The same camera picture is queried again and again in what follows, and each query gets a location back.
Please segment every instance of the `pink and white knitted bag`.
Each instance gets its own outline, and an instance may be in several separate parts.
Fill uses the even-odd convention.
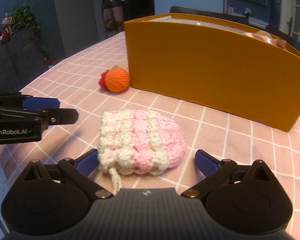
[[[104,112],[98,147],[99,168],[109,172],[114,194],[122,187],[118,173],[153,175],[178,166],[186,152],[180,127],[154,110]]]

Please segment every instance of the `metal screw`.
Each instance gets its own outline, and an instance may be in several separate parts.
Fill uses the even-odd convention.
[[[101,189],[96,192],[96,196],[98,198],[109,198],[111,195],[112,195],[111,192],[109,192],[105,189]]]
[[[149,196],[149,195],[152,194],[152,192],[151,192],[150,190],[145,190],[145,191],[143,191],[142,193],[143,193],[143,195],[145,195],[145,196]]]
[[[183,195],[185,195],[186,197],[197,197],[199,196],[200,192],[195,190],[195,189],[188,189],[187,191],[185,191],[183,193]]]

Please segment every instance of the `green plant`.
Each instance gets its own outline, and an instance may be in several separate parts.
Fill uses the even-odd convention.
[[[36,16],[30,9],[30,5],[23,4],[17,9],[15,9],[10,16],[12,17],[11,27],[13,30],[17,31],[19,29],[32,26],[32,38],[35,40],[38,45],[42,55],[44,56],[45,61],[49,61],[50,55],[47,50],[44,48],[47,46],[43,42],[41,23],[37,22]]]

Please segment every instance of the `crocheted orange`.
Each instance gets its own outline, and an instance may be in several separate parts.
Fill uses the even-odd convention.
[[[118,66],[114,66],[104,77],[106,87],[112,92],[125,90],[130,83],[128,73]]]

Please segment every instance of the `orange box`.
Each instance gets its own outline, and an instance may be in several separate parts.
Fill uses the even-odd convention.
[[[300,115],[300,53],[211,26],[149,21],[171,16],[255,33],[213,17],[163,14],[124,23],[132,87],[289,131]]]

